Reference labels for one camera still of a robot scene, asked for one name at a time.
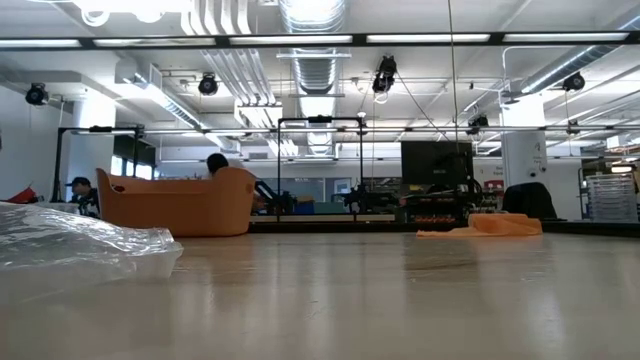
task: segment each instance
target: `black hair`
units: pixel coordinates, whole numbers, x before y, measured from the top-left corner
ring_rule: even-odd
[[[91,182],[89,181],[89,179],[85,177],[78,176],[74,178],[71,183],[67,184],[67,186],[71,186],[71,187],[74,187],[76,185],[85,185],[85,186],[91,187]]]
[[[215,174],[219,169],[227,166],[229,166],[229,161],[227,161],[227,158],[222,154],[211,154],[207,158],[207,168],[209,169],[209,173],[211,175]]]

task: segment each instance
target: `black chair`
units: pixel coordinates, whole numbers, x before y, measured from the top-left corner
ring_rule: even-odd
[[[540,220],[558,218],[547,187],[537,182],[507,188],[502,210],[513,214],[526,214],[530,218]]]

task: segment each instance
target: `equipment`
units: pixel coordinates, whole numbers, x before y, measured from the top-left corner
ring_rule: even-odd
[[[202,95],[211,96],[218,92],[218,83],[216,82],[216,75],[213,73],[205,73],[202,75],[202,81],[198,85],[198,90]]]
[[[27,103],[33,106],[47,105],[49,103],[49,93],[44,87],[43,83],[31,84],[31,89],[27,91],[27,96],[25,96]]]
[[[582,75],[577,72],[564,80],[564,82],[562,83],[562,89],[564,91],[580,91],[584,89],[585,84],[586,82],[584,80],[584,77],[582,77]]]
[[[255,192],[264,199],[267,215],[277,215],[278,209],[280,209],[281,215],[291,215],[298,202],[288,191],[283,191],[282,195],[276,194],[271,190],[269,185],[262,180],[256,181]]]
[[[403,141],[401,149],[403,184],[454,187],[473,178],[471,143]]]
[[[383,56],[382,62],[380,62],[380,66],[378,67],[378,72],[376,73],[376,78],[373,80],[373,85],[371,86],[373,92],[376,94],[388,92],[395,82],[393,75],[396,74],[397,70],[398,67],[393,56]]]
[[[467,130],[466,133],[467,135],[477,135],[483,126],[489,126],[489,119],[487,119],[486,115],[480,114],[469,120],[469,127],[473,129]]]
[[[367,191],[364,184],[351,188],[348,194],[336,194],[343,198],[344,206],[349,207],[349,213],[354,213],[353,205],[358,205],[358,213],[392,214],[398,205],[398,199],[392,193],[374,193]]]
[[[402,142],[403,184],[430,186],[427,191],[410,193],[401,199],[400,219],[440,224],[465,221],[481,198],[481,188],[473,178],[472,161],[470,143]],[[460,191],[461,185],[466,185],[466,189]]]

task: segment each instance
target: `table surface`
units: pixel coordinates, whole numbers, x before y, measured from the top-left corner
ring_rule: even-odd
[[[0,308],[1,359],[640,359],[640,242],[184,241],[168,281]]]

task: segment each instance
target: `window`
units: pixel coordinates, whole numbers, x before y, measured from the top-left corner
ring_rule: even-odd
[[[133,162],[127,160],[127,176],[133,176]]]
[[[136,177],[151,180],[153,168],[149,165],[138,164],[136,167]]]
[[[122,158],[119,156],[111,157],[111,175],[122,176]]]

